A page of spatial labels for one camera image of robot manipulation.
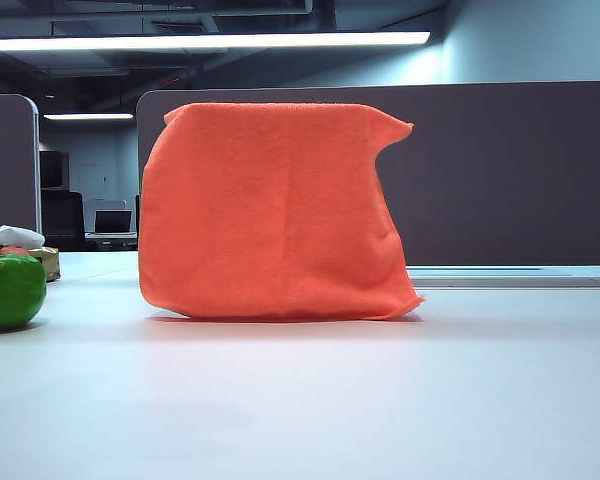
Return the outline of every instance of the ceiling light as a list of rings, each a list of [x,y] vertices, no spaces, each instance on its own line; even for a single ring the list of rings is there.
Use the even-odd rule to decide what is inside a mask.
[[[129,113],[63,113],[45,115],[49,120],[126,120],[133,118]]]
[[[0,39],[0,52],[420,45],[428,38],[429,32],[5,38]]]

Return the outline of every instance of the microfiber cloth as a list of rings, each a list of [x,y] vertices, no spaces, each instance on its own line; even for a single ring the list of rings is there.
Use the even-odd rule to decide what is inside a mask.
[[[388,319],[422,302],[375,169],[413,125],[352,104],[199,103],[142,183],[140,287],[190,317]]]

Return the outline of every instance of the gray partition panel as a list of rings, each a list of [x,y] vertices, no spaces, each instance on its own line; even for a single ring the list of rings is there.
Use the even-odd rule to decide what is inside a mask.
[[[41,232],[38,110],[21,95],[0,95],[0,225]]]
[[[411,265],[600,264],[600,82],[150,92],[140,174],[163,115],[194,102],[363,103],[414,122],[378,158]]]

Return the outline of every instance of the computer monitor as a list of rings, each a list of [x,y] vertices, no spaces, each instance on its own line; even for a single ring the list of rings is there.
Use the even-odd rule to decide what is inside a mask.
[[[95,233],[126,233],[131,226],[131,210],[96,210]]]

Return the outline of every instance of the office chair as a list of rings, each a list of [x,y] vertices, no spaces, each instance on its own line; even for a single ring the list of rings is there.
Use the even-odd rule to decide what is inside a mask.
[[[85,251],[82,195],[61,190],[42,190],[41,193],[45,245],[65,252]]]

